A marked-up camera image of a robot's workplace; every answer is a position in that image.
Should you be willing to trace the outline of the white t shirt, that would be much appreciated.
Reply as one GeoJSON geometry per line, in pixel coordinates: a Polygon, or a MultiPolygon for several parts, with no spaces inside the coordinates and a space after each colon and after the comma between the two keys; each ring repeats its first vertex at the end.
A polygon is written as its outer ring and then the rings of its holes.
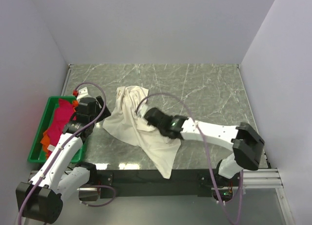
{"type": "Polygon", "coordinates": [[[158,129],[135,114],[139,102],[148,93],[148,89],[140,86],[118,87],[115,108],[104,119],[103,128],[116,139],[141,147],[162,177],[170,179],[181,141],[162,136],[158,129]]]}

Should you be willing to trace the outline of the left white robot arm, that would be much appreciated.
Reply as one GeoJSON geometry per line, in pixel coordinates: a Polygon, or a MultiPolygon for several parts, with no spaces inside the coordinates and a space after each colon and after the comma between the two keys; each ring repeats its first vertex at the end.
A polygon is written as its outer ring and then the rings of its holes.
{"type": "Polygon", "coordinates": [[[46,224],[59,217],[64,202],[80,187],[98,184],[96,165],[82,162],[64,175],[73,156],[81,149],[96,122],[110,116],[106,97],[82,98],[65,125],[57,146],[41,169],[28,182],[16,188],[19,209],[17,223],[29,218],[46,224]]]}

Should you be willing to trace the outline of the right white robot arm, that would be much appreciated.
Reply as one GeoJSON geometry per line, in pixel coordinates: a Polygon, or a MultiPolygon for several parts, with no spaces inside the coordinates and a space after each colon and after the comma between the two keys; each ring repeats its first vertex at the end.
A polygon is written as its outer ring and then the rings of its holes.
{"type": "Polygon", "coordinates": [[[167,115],[158,108],[140,108],[138,115],[170,139],[207,141],[224,147],[231,155],[221,160],[214,173],[214,181],[226,185],[237,173],[246,169],[257,171],[265,141],[248,123],[225,126],[192,120],[181,115],[167,115]]]}

